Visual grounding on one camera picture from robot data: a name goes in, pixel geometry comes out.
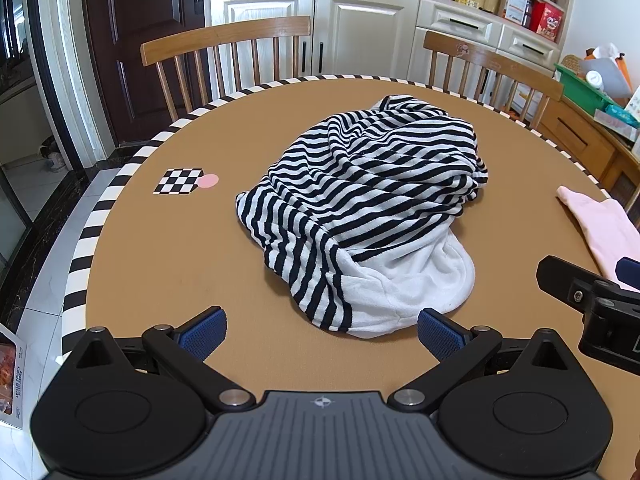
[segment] striped cloth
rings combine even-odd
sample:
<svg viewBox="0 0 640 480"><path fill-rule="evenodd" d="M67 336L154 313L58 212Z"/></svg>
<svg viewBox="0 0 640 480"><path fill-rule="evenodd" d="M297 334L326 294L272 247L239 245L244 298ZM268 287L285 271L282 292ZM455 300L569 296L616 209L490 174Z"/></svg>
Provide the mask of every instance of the striped cloth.
<svg viewBox="0 0 640 480"><path fill-rule="evenodd" d="M309 321L371 338L471 293L449 226L487 175L471 124L387 96L298 137L236 210Z"/></svg>

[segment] brown tablecloth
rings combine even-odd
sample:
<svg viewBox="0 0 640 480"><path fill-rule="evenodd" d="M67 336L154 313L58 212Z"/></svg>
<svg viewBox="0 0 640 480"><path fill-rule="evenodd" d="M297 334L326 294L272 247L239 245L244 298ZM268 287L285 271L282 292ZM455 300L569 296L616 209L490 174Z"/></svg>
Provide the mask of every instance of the brown tablecloth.
<svg viewBox="0 0 640 480"><path fill-rule="evenodd" d="M253 187L300 133L387 94L412 94L471 122L489 170L486 189L452 226L476 266L474 290L452 318L466 327L490 325L505 337L557 330L614 419L600 473L628 478L639 446L640 378L581 355L580 314L543 294L535 279L548 254L597 272L556 189L604 197L532 132L442 92L376 80L300 82L242 97L188 124L146 160L114 204L92 263L87 326L138 336L151 325L177 326L220 305L228 332L206 362L258 398L267 389L380 390L386 398L433 367L415 327L359 340L312 326L236 218L236 194ZM203 168L220 181L187 195L153 194L169 168Z"/></svg>

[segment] green basket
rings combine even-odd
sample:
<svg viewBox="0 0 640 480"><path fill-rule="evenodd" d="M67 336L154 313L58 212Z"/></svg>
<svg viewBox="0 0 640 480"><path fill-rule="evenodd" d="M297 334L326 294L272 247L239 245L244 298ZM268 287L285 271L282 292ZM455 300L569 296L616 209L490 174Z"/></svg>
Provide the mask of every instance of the green basket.
<svg viewBox="0 0 640 480"><path fill-rule="evenodd" d="M575 75L573 70L558 64L556 68L561 73L560 82L564 85L565 97L571 99L590 116L594 115L596 110L604 111L607 105L615 104L609 96L592 88L585 80Z"/></svg>

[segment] white wall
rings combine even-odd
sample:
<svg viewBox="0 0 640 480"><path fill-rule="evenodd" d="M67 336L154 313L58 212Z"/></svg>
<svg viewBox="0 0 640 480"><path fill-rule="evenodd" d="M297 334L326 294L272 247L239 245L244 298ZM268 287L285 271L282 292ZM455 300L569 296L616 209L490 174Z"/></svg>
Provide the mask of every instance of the white wall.
<svg viewBox="0 0 640 480"><path fill-rule="evenodd" d="M640 0L575 0L562 57L585 56L588 48L611 42L626 54L634 88L640 86Z"/></svg>
<svg viewBox="0 0 640 480"><path fill-rule="evenodd" d="M0 124L1 164L38 154L51 128L33 82L30 88L0 104Z"/></svg>

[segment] wooden chair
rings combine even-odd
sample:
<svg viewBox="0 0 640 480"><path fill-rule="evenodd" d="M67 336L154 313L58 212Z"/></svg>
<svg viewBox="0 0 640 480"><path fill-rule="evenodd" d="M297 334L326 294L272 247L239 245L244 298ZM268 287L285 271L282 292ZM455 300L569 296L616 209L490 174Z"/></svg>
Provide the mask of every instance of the wooden chair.
<svg viewBox="0 0 640 480"><path fill-rule="evenodd" d="M523 83L530 87L531 90L529 91L527 101L525 102L525 105L522 108L522 113L520 114L521 121L524 121L527 112L529 111L535 92L541 92L542 99L538 105L536 115L531 121L532 128L537 128L540 124L540 119L542 118L542 114L545 112L549 99L559 101L562 97L562 90L564 89L564 86L555 79L541 74L537 70L533 70L528 66L524 66L513 59L500 56L495 52L490 52L487 49L468 43L464 40L458 40L456 38L451 38L450 36L444 36L442 34L429 31L424 37L424 47L433 52L433 55L431 56L429 85L433 85L435 78L436 62L438 59L436 53L441 52L449 56L447 58L447 67L444 75L444 91L449 91L451 68L453 66L454 58L463 59L465 61L462 78L460 79L460 86L458 87L458 93L460 95L464 95L466 80L469 74L469 66L472 63L482 67L480 77L478 78L478 84L476 85L476 92L474 93L474 99L476 100L480 97L484 79L488 75L489 71L494 71L496 73L491 101L489 102L493 107L495 107L498 99L498 92L500 91L502 78L506 76L507 78L513 79L509 97L503 107L505 112L508 112L511 109L511 104L513 103L513 98L516 95L518 83Z"/></svg>
<svg viewBox="0 0 640 480"><path fill-rule="evenodd" d="M273 80L280 79L280 38L293 36L293 76L297 77L298 71L298 51L300 36L311 34L311 18L309 16L289 16L286 18L267 18L264 20L249 20L246 22L225 23L213 27L203 27L196 30L188 30L158 40L147 41L140 45L140 55L142 64L149 66L156 64L158 77L162 86L162 93L169 108L169 115L172 121L178 119L175 111L174 100L171 97L169 83L166 80L162 62L171 57L174 58L175 69L180 84L180 93L184 100L187 112L192 112L191 99L187 86L187 79L182 65L182 55L193 52L195 59L196 74L198 77L198 87L200 88L200 98L202 103L208 103L204 73L202 71L202 60L200 59L200 49L213 47L213 58L216 65L216 79L218 82L218 92L220 97L224 97L225 83L222 77L222 64L220 63L220 45L231 44L231 54L233 60L233 72L236 83L236 90L241 89L240 66L238 61L238 42L251 41L251 54L254 65L254 84L260 84L260 66L258 65L257 41L261 38L273 38Z"/></svg>

